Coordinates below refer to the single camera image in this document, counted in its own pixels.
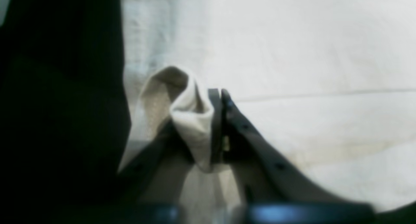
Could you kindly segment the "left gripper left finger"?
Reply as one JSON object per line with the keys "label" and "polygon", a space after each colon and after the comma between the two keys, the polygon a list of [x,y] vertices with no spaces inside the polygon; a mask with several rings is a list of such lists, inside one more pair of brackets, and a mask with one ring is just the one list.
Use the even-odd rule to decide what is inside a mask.
{"label": "left gripper left finger", "polygon": [[187,174],[195,165],[171,120],[118,176],[117,201],[123,204],[178,204]]}

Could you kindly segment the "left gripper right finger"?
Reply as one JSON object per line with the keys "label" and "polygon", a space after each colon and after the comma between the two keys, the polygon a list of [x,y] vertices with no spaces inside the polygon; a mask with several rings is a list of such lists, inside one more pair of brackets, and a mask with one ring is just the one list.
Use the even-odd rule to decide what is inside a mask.
{"label": "left gripper right finger", "polygon": [[225,90],[209,89],[214,106],[212,163],[230,165],[244,202],[347,203],[303,175],[274,149]]}

